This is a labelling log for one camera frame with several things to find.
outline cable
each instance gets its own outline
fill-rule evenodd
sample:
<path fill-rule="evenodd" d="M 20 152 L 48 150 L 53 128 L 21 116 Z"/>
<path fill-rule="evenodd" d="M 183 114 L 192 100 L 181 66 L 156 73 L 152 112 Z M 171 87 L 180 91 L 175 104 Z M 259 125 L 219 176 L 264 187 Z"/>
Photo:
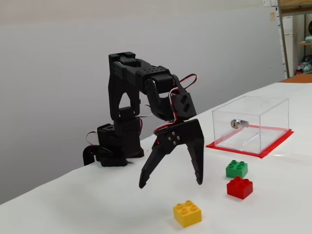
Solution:
<path fill-rule="evenodd" d="M 156 129 L 154 130 L 154 133 L 157 132 L 157 131 L 160 130 L 160 129 L 163 129 L 163 128 L 165 128 L 165 127 L 169 127 L 169 126 L 171 126 L 171 125 L 173 125 L 173 124 L 176 123 L 176 120 L 177 120 L 176 111 L 175 111 L 175 108 L 174 108 L 173 103 L 172 103 L 172 100 L 171 100 L 171 94 L 172 94 L 173 91 L 178 90 L 178 89 L 179 89 L 178 87 L 173 88 L 172 90 L 170 90 L 170 92 L 169 92 L 169 94 L 168 94 L 169 100 L 170 100 L 170 104 L 172 105 L 172 107 L 173 107 L 173 109 L 174 109 L 174 117 L 175 117 L 174 121 L 171 122 L 171 123 L 166 123 L 166 124 L 164 124 L 164 125 L 159 126 L 158 128 L 156 128 Z"/>
<path fill-rule="evenodd" d="M 88 135 L 89 135 L 90 133 L 97 133 L 97 132 L 96 132 L 96 131 L 90 131 L 90 132 L 88 132 L 87 135 L 86 135 L 86 141 L 87 141 L 90 145 L 94 145 L 94 144 L 90 143 L 90 142 L 88 141 L 88 139 L 87 139 L 87 137 L 88 137 Z"/>
<path fill-rule="evenodd" d="M 188 87 L 190 87 L 192 84 L 194 84 L 197 81 L 197 75 L 196 74 L 189 74 L 187 77 L 183 78 L 182 80 L 180 80 L 180 83 L 186 81 L 188 78 L 195 76 L 195 79 L 193 80 L 193 82 L 191 84 L 189 84 L 188 86 L 186 86 L 184 89 L 187 89 Z"/>
<path fill-rule="evenodd" d="M 187 89 L 188 87 L 190 87 L 192 84 L 194 84 L 194 83 L 197 81 L 197 75 L 192 73 L 192 74 L 189 74 L 188 76 L 186 76 L 185 78 L 183 78 L 182 80 L 180 80 L 180 83 L 182 83 L 182 82 L 186 81 L 187 79 L 189 79 L 190 77 L 193 77 L 193 76 L 195 76 L 195 79 L 193 80 L 193 82 L 192 82 L 191 84 L 189 84 L 188 86 L 186 86 L 184 89 Z M 173 103 L 172 103 L 172 99 L 171 99 L 171 95 L 175 95 L 175 94 L 173 93 L 173 91 L 176 91 L 176 90 L 179 90 L 179 88 L 178 88 L 178 87 L 173 88 L 172 90 L 170 90 L 170 92 L 169 92 L 169 94 L 168 94 L 169 100 L 170 100 L 170 104 L 171 104 L 171 106 L 172 106 L 172 108 L 173 108 L 173 110 L 174 110 L 174 118 L 175 118 L 174 121 L 173 121 L 173 122 L 170 122 L 170 123 L 163 124 L 163 125 L 157 127 L 157 128 L 154 130 L 154 133 L 157 132 L 157 131 L 159 131 L 160 129 L 169 127 L 169 126 L 171 126 L 171 125 L 173 125 L 173 124 L 176 123 L 176 121 L 177 121 L 176 111 L 175 111 L 175 107 L 174 107 L 174 105 L 173 105 Z"/>
<path fill-rule="evenodd" d="M 149 104 L 143 104 L 143 105 L 140 105 L 140 106 L 148 106 L 149 108 L 151 108 L 151 106 Z M 151 112 L 149 115 L 147 116 L 137 116 L 137 118 L 146 118 L 146 117 L 149 117 L 151 116 L 153 113 Z"/>
<path fill-rule="evenodd" d="M 148 106 L 149 108 L 151 108 L 151 106 L 150 106 L 149 104 L 143 104 L 143 105 L 140 105 L 140 106 Z M 143 128 L 143 121 L 142 121 L 141 118 L 149 117 L 149 116 L 151 116 L 152 114 L 153 114 L 153 113 L 150 113 L 150 114 L 147 115 L 147 116 L 137 116 L 137 118 L 139 118 L 139 120 L 140 120 L 140 132 L 139 132 L 139 135 L 141 134 L 142 128 Z"/>
<path fill-rule="evenodd" d="M 141 135 L 141 132 L 142 132 L 142 128 L 143 128 L 143 121 L 141 118 L 138 118 L 140 120 L 140 132 L 139 132 L 139 135 Z"/>

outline green lego brick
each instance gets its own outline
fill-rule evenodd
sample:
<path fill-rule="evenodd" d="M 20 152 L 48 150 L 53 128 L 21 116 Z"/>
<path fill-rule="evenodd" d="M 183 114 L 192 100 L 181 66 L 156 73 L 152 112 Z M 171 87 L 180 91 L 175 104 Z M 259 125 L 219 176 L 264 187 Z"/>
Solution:
<path fill-rule="evenodd" d="M 248 172 L 248 165 L 245 162 L 237 162 L 232 160 L 232 162 L 226 167 L 226 177 L 235 178 L 239 176 L 244 178 Z"/>

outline red lego brick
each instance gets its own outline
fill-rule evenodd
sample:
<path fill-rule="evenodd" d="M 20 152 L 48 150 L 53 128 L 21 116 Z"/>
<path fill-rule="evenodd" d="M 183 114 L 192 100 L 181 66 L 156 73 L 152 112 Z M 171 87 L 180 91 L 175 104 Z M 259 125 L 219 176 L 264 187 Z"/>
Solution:
<path fill-rule="evenodd" d="M 248 179 L 242 179 L 237 176 L 226 185 L 228 195 L 245 199 L 253 192 L 253 183 Z"/>

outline metal lock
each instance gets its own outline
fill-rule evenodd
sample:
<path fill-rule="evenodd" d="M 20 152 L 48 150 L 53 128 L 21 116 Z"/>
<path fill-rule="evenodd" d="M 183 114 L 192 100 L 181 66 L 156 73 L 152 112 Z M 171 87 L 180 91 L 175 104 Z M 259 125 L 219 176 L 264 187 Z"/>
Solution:
<path fill-rule="evenodd" d="M 244 120 L 241 120 L 241 119 L 233 119 L 231 121 L 231 127 L 234 128 L 234 129 L 239 129 L 241 128 L 242 126 L 244 127 L 249 127 L 249 122 L 248 121 L 244 121 Z"/>

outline yellow lego brick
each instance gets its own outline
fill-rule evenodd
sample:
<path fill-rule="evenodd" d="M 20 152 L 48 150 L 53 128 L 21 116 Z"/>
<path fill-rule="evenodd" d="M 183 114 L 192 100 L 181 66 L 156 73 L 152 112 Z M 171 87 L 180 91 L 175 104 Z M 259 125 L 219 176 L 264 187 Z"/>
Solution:
<path fill-rule="evenodd" d="M 191 201 L 174 206 L 174 216 L 183 228 L 201 222 L 201 210 Z"/>

